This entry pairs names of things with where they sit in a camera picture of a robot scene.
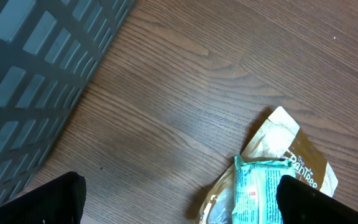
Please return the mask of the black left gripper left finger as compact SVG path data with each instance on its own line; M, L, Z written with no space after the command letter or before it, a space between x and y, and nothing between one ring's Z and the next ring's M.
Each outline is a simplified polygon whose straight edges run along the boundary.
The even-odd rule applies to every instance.
M66 174L0 207L0 224L80 224L86 201L86 180Z

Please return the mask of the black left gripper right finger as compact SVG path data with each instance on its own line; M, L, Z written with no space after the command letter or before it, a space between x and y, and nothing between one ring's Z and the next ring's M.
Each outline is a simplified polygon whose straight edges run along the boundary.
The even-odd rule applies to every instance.
M289 175L277 187L284 224L358 224L358 212Z

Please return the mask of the teal tissue pack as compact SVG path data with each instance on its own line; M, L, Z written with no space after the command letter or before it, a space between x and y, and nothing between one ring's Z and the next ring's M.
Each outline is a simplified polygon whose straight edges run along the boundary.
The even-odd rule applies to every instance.
M292 162L244 162L234 158L234 208L236 224L283 224L277 203L277 187L284 175L295 176Z

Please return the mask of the brown snack packet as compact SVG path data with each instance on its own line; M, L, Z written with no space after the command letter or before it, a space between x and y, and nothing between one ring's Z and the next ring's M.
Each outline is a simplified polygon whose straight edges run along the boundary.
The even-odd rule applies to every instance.
M338 179L322 152L311 143L300 125L281 106L262 123L241 153L246 162L288 159L296 178L332 197ZM200 207L198 223L231 223L234 207L234 165L212 186Z

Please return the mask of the grey plastic mesh basket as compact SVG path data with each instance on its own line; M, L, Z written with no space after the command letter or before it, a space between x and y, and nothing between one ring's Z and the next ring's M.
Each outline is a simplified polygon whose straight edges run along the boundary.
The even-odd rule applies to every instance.
M134 0L0 0L0 206L38 172Z

